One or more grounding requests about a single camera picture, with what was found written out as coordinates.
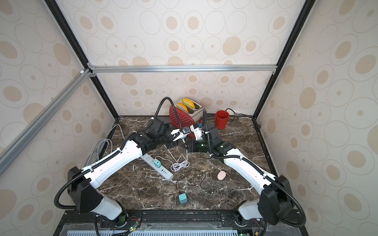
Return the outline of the teal charger with white cable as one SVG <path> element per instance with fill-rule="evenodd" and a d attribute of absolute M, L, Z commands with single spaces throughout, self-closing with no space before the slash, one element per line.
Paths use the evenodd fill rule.
<path fill-rule="evenodd" d="M 172 162 L 171 160 L 165 159 L 165 158 L 163 158 L 163 157 L 157 155 L 157 156 L 154 158 L 154 160 L 153 160 L 154 165 L 155 165 L 156 167 L 158 167 L 158 168 L 162 167 L 161 160 L 165 160 L 165 161 L 168 161 L 168 162 L 170 162 L 171 164 L 173 164 L 173 162 Z"/>

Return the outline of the pink earbud case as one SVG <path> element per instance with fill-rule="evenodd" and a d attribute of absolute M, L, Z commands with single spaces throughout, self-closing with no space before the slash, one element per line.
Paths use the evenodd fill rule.
<path fill-rule="evenodd" d="M 220 171 L 218 174 L 217 174 L 217 179 L 219 181 L 223 181 L 226 177 L 226 172 L 225 171 Z"/>

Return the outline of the white power strip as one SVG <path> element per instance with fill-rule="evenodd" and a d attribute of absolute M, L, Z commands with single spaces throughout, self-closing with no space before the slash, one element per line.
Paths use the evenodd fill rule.
<path fill-rule="evenodd" d="M 171 181 L 173 178 L 173 174 L 167 170 L 161 162 L 157 159 L 152 158 L 150 155 L 145 154 L 141 156 L 141 159 L 144 160 L 150 167 L 152 167 L 156 172 L 158 172 L 162 177 L 164 177 L 167 181 Z"/>

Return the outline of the teal charger with black cable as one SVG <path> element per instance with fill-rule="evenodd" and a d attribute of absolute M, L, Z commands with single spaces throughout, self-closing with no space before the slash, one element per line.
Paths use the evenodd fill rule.
<path fill-rule="evenodd" d="M 179 181 L 184 180 L 190 172 L 198 172 L 198 173 L 200 174 L 201 182 L 200 182 L 200 184 L 199 184 L 199 187 L 200 187 L 201 189 L 203 189 L 203 190 L 205 190 L 205 191 L 207 191 L 207 192 L 210 192 L 210 193 L 214 193 L 213 190 L 210 190 L 210 189 L 208 189 L 208 188 L 204 188 L 204 187 L 202 186 L 203 183 L 204 183 L 204 181 L 205 181 L 205 179 L 206 179 L 206 177 L 207 177 L 207 173 L 206 173 L 205 171 L 201 171 L 201 170 L 199 170 L 199 169 L 191 168 L 191 169 L 189 169 L 185 174 L 183 174 L 183 175 L 182 175 L 182 176 L 176 181 L 176 183 L 175 183 L 175 187 L 176 187 L 176 189 L 179 191 L 178 199 L 179 199 L 179 203 L 180 203 L 181 205 L 186 204 L 189 200 L 188 200 L 188 196 L 187 196 L 186 192 L 185 192 L 183 189 L 181 190 L 181 189 L 178 187 L 178 183 L 179 183 Z"/>

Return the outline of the blue earbud case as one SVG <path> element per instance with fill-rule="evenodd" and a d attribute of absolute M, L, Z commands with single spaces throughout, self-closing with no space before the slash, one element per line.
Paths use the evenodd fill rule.
<path fill-rule="evenodd" d="M 188 127 L 183 128 L 183 133 L 184 134 L 189 134 L 190 132 L 191 131 L 190 131 L 190 129 Z"/>

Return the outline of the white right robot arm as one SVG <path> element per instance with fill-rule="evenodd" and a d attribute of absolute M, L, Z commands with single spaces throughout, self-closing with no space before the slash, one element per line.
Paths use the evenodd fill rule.
<path fill-rule="evenodd" d="M 259 199 L 245 201 L 236 208 L 236 222 L 244 224 L 251 219 L 263 219 L 276 225 L 283 222 L 292 227 L 306 223 L 304 209 L 294 198 L 290 183 L 284 176 L 275 176 L 248 159 L 234 144 L 223 141 L 218 129 L 213 126 L 191 125 L 183 128 L 185 134 L 194 138 L 188 146 L 190 152 L 207 152 L 239 173 L 259 194 Z"/>

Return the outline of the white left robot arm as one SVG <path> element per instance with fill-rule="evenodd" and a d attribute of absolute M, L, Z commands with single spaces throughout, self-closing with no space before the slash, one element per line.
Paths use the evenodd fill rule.
<path fill-rule="evenodd" d="M 159 146 L 175 147 L 189 133 L 190 128 L 176 129 L 165 119 L 155 118 L 146 128 L 131 133 L 121 147 L 103 159 L 84 167 L 72 168 L 67 183 L 57 192 L 54 205 L 60 209 L 76 209 L 80 213 L 93 212 L 123 227 L 129 217 L 116 201 L 108 198 L 98 188 L 130 162 Z"/>

